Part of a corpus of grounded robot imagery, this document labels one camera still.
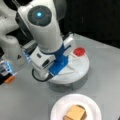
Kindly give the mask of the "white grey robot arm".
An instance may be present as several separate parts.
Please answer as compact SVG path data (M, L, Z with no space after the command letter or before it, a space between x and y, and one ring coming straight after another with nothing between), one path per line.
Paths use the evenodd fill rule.
M38 81L56 76L68 64L68 56L75 46L73 39L61 36L58 20L63 14L58 11L60 5L54 0L32 0L14 11L0 0L0 46L9 51L11 46L18 45L7 37L17 28L32 37L38 45L37 53L31 56L32 72L39 74Z

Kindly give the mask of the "white blue gripper body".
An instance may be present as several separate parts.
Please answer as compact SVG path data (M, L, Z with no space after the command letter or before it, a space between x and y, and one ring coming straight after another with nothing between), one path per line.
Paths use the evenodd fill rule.
M32 76L35 80L51 80L68 65L68 57L75 49L73 34L35 35L34 40L37 47L30 56Z

